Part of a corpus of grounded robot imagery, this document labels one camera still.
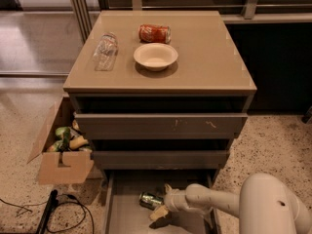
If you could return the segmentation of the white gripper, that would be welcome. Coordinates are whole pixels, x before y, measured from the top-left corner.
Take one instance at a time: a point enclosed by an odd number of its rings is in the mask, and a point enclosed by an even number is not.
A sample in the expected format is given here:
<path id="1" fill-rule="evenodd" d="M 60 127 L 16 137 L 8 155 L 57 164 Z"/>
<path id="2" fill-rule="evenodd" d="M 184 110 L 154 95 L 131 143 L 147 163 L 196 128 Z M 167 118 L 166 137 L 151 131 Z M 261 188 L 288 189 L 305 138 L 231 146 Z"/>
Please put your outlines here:
<path id="1" fill-rule="evenodd" d="M 172 189 L 172 187 L 164 184 L 165 197 L 164 204 L 157 207 L 149 218 L 152 221 L 156 221 L 159 218 L 166 217 L 169 212 L 188 211 L 190 209 L 188 202 L 186 201 L 186 192 L 184 190 Z"/>

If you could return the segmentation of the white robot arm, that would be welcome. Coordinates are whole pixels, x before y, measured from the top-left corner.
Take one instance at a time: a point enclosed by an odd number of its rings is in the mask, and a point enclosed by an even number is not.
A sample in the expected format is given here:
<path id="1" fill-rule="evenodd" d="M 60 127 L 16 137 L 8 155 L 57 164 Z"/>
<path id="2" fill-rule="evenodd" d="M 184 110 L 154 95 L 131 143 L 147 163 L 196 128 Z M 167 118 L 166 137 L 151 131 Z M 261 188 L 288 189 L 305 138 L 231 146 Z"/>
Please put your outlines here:
<path id="1" fill-rule="evenodd" d="M 183 190 L 165 188 L 164 203 L 150 215 L 153 221 L 179 211 L 206 216 L 217 209 L 239 219 L 240 234 L 308 234 L 312 228 L 307 207 L 273 175 L 248 176 L 239 194 L 197 183 Z"/>

